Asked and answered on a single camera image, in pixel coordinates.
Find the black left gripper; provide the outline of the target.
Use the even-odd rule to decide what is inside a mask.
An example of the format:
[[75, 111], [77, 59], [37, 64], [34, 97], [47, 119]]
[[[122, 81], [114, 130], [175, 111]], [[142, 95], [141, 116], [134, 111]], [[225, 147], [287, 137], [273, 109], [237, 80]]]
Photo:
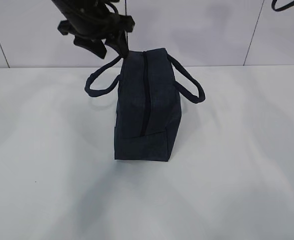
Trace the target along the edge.
[[130, 15], [111, 13], [105, 18], [94, 18], [82, 14], [68, 14], [57, 29], [63, 36], [74, 35], [75, 46], [104, 59], [107, 54], [105, 45], [115, 50], [121, 57], [128, 56], [126, 32], [131, 33], [134, 26], [135, 21]]

